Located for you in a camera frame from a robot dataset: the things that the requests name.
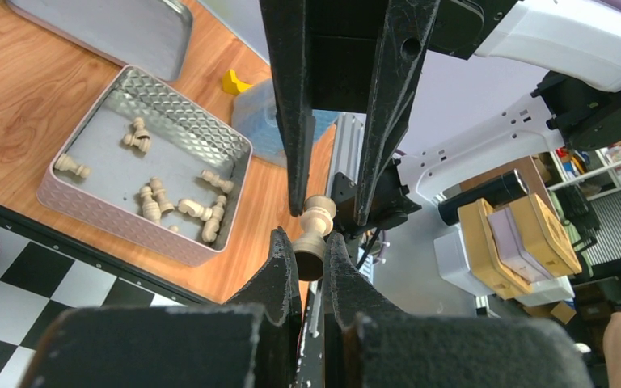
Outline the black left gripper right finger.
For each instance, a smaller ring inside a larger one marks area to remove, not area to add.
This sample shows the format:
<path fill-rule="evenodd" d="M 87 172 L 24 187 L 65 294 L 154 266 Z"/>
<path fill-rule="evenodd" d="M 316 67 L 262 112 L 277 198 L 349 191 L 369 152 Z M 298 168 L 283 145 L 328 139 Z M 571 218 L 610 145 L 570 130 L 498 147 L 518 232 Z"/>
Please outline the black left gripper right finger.
<path fill-rule="evenodd" d="M 323 265 L 327 387 L 590 387 L 565 330 L 542 318 L 415 316 L 354 267 L 341 234 Z"/>

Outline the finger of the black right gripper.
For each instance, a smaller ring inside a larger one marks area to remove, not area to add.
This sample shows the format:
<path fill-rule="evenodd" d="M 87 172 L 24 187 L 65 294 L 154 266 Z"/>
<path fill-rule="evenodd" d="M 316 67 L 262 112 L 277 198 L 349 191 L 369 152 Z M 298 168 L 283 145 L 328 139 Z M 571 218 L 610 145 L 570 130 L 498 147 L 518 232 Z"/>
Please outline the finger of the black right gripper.
<path fill-rule="evenodd" d="M 286 155 L 289 211 L 298 217 L 306 199 L 315 131 L 309 2 L 260 0 L 260 10 L 272 71 L 277 125 Z"/>
<path fill-rule="evenodd" d="M 374 54 L 354 220 L 367 223 L 391 133 L 412 102 L 439 1 L 389 1 Z"/>

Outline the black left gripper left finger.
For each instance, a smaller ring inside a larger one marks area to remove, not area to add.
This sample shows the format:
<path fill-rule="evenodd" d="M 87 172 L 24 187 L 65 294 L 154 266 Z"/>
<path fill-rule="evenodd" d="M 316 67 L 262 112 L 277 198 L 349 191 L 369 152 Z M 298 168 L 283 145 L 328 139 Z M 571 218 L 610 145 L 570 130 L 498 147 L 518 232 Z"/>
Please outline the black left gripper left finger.
<path fill-rule="evenodd" d="M 302 325 L 287 233 L 227 302 L 67 310 L 44 332 L 23 387 L 291 387 Z"/>

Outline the black white chessboard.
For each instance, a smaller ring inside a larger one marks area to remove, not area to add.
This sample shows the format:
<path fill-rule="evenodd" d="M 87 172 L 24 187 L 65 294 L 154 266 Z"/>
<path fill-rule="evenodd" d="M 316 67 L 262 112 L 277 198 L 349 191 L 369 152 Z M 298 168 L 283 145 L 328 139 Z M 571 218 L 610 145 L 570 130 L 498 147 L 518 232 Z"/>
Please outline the black white chessboard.
<path fill-rule="evenodd" d="M 66 310 L 207 303 L 0 205 L 0 387 L 19 385 L 46 328 Z"/>

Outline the white chess piece being passed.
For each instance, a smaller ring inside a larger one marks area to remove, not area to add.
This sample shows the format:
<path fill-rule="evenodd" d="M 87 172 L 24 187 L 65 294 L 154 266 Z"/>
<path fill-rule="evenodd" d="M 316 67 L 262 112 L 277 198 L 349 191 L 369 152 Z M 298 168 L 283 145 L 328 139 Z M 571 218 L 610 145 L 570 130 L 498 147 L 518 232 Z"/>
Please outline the white chess piece being passed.
<path fill-rule="evenodd" d="M 316 281 L 323 276 L 324 238 L 333 230 L 336 204 L 327 196 L 315 195 L 306 199 L 299 218 L 303 233 L 293 243 L 298 278 Z"/>

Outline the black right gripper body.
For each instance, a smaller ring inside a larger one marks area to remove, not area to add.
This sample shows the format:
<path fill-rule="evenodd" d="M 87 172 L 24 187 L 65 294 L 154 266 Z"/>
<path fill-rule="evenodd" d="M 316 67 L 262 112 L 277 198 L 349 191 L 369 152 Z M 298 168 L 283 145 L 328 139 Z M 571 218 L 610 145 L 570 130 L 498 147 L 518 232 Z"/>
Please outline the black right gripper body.
<path fill-rule="evenodd" d="M 310 107 L 365 113 L 388 1 L 308 1 Z"/>

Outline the metal tin box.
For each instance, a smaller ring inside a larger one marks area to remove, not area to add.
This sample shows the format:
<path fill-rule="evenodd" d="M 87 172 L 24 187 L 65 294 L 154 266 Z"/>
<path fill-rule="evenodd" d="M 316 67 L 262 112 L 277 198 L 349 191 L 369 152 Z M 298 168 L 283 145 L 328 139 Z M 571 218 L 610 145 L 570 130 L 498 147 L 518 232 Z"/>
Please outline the metal tin box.
<path fill-rule="evenodd" d="M 227 247 L 252 157 L 244 135 L 136 66 L 57 152 L 39 202 L 189 266 Z"/>

